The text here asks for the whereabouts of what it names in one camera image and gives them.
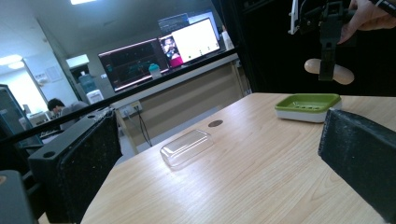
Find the ceiling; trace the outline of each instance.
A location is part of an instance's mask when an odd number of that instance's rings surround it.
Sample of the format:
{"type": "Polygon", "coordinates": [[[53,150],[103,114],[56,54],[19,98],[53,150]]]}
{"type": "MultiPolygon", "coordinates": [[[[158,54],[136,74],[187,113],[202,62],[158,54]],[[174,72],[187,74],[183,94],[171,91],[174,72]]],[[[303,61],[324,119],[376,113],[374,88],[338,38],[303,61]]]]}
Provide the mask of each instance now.
{"type": "MultiPolygon", "coordinates": [[[[210,0],[97,0],[75,6],[69,0],[0,0],[0,57],[37,55],[51,50],[49,40],[74,57],[159,29],[158,19],[178,11],[210,5],[210,0]]],[[[0,75],[7,72],[0,66],[0,75]]]]}

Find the computer screen display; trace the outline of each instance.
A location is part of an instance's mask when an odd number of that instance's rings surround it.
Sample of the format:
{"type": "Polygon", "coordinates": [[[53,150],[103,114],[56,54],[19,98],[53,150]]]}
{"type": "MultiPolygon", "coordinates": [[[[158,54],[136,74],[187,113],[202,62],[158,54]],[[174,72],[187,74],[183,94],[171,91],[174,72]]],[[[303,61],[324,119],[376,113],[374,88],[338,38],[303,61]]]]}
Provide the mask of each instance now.
{"type": "Polygon", "coordinates": [[[220,49],[210,19],[204,19],[174,31],[172,36],[183,63],[220,49]]]}
{"type": "Polygon", "coordinates": [[[187,13],[158,20],[162,35],[170,35],[175,30],[190,25],[187,13]]]}
{"type": "Polygon", "coordinates": [[[178,52],[177,44],[172,35],[159,37],[163,53],[166,55],[170,67],[175,68],[183,64],[180,53],[178,52]]]}
{"type": "Polygon", "coordinates": [[[213,31],[215,32],[216,39],[219,40],[219,31],[213,16],[212,10],[193,11],[188,13],[179,14],[176,16],[158,20],[162,35],[170,35],[172,32],[189,26],[190,24],[209,18],[212,22],[213,31]]]}
{"type": "Polygon", "coordinates": [[[212,28],[213,31],[215,32],[216,39],[220,40],[218,27],[216,26],[215,18],[213,17],[213,12],[211,10],[208,10],[206,12],[199,12],[199,13],[188,13],[188,16],[189,16],[190,24],[209,18],[210,21],[212,22],[212,28]]]}
{"type": "Polygon", "coordinates": [[[100,53],[98,56],[114,92],[151,80],[149,66],[152,63],[158,64],[162,73],[169,69],[157,38],[100,53]]]}

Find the black clamp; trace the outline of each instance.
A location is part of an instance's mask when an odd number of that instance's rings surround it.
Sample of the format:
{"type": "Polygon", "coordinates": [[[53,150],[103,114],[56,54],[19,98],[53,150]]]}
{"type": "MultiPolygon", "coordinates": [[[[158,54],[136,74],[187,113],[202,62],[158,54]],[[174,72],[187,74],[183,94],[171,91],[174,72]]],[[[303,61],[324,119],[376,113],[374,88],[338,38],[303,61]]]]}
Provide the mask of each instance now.
{"type": "Polygon", "coordinates": [[[344,23],[350,21],[354,10],[343,7],[342,1],[327,1],[325,6],[301,11],[300,32],[310,32],[320,27],[321,62],[318,79],[332,81],[335,67],[335,49],[344,23]]]}

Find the desk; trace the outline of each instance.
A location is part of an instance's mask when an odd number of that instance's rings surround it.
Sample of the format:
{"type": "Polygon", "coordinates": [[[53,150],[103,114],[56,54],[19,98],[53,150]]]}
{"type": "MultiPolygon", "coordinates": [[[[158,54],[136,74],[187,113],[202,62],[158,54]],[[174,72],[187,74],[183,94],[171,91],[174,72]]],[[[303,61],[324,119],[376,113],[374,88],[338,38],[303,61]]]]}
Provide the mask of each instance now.
{"type": "MultiPolygon", "coordinates": [[[[322,123],[276,117],[286,96],[250,94],[115,167],[82,223],[383,223],[318,155],[322,123]],[[215,144],[171,170],[161,147],[194,129],[215,144]]],[[[396,129],[396,98],[342,100],[396,129]]]]}

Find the green tray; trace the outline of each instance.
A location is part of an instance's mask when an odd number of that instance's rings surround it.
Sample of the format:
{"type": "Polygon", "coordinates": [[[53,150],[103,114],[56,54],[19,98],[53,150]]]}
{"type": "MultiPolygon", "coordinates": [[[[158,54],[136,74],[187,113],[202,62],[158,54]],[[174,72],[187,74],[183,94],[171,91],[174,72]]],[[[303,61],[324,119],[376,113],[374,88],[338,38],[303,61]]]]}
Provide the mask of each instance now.
{"type": "Polygon", "coordinates": [[[322,122],[330,107],[341,108],[341,97],[334,93],[296,93],[275,106],[282,119],[322,122]]]}

